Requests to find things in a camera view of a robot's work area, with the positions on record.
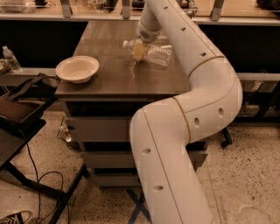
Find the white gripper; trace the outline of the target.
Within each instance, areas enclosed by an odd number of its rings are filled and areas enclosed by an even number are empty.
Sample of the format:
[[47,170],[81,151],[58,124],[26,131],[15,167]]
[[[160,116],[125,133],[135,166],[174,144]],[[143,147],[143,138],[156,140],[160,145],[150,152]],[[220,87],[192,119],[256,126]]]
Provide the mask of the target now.
[[156,41],[160,32],[161,26],[159,23],[145,24],[142,20],[138,22],[136,35],[139,39],[136,40],[133,49],[133,58],[136,61],[141,61],[144,59],[144,55],[148,51],[148,45],[146,43],[152,43]]

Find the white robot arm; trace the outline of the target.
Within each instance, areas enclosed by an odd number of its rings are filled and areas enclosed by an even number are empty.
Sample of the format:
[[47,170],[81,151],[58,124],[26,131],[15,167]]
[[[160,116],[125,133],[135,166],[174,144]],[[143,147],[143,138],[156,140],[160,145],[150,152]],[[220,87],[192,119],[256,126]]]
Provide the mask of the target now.
[[129,137],[153,224],[216,224],[186,151],[227,127],[242,105],[242,85],[224,54],[176,0],[146,0],[136,32],[151,43],[164,33],[190,89],[140,108]]

